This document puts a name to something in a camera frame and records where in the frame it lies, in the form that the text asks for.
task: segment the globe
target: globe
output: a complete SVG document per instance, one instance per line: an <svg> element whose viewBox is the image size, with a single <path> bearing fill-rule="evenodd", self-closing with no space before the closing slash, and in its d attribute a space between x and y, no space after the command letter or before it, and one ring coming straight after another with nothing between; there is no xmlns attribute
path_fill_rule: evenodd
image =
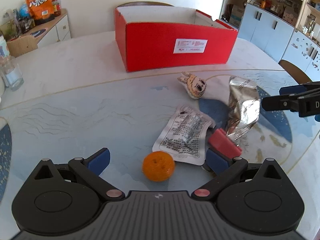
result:
<svg viewBox="0 0 320 240"><path fill-rule="evenodd" d="M26 3L20 7L19 14L21 17L30 17L28 5Z"/></svg>

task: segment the small figurine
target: small figurine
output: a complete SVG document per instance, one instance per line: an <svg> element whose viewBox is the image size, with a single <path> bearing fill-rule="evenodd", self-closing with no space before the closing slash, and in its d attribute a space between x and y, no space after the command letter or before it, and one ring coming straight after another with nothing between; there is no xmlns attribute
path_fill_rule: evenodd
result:
<svg viewBox="0 0 320 240"><path fill-rule="evenodd" d="M178 80L183 84L189 96L193 99L202 97L206 87L205 82L189 72L182 72L182 75L184 76L178 77Z"/></svg>

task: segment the cardboard box on shelf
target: cardboard box on shelf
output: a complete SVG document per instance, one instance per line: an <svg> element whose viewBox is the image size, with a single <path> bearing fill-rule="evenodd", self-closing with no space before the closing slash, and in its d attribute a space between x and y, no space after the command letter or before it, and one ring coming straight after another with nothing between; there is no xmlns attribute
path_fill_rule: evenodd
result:
<svg viewBox="0 0 320 240"><path fill-rule="evenodd" d="M234 5L231 11L229 23L239 28L243 14L244 9Z"/></svg>
<svg viewBox="0 0 320 240"><path fill-rule="evenodd" d="M284 14L282 17L283 20L285 20L286 22L290 23L291 25L295 26L298 20L298 14L296 14L294 12L294 9L287 6L284 9Z"/></svg>
<svg viewBox="0 0 320 240"><path fill-rule="evenodd" d="M173 6L117 7L115 26L128 72L225 64L238 34L201 11Z"/></svg>

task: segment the cabinet handle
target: cabinet handle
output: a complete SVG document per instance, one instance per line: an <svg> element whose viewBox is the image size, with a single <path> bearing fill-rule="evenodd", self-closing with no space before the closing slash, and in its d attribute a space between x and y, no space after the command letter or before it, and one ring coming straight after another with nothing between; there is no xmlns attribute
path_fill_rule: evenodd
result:
<svg viewBox="0 0 320 240"><path fill-rule="evenodd" d="M317 55L318 55L318 51L316 51L316 54L315 54L315 56L313 57L312 60L315 60L315 58L317 57Z"/></svg>
<svg viewBox="0 0 320 240"><path fill-rule="evenodd" d="M312 48L312 51L311 51L311 53L310 53L310 55L309 55L310 57L311 57L311 55L312 55L312 53L313 53L314 49L315 49L315 48Z"/></svg>

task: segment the kitchen shelf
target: kitchen shelf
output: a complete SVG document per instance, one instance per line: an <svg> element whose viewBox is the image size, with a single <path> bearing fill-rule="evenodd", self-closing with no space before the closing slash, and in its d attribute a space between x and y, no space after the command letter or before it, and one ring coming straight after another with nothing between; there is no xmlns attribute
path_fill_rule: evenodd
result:
<svg viewBox="0 0 320 240"><path fill-rule="evenodd" d="M311 4L307 3L308 8L311 10L312 14L316 17L320 17L320 11L312 7Z"/></svg>

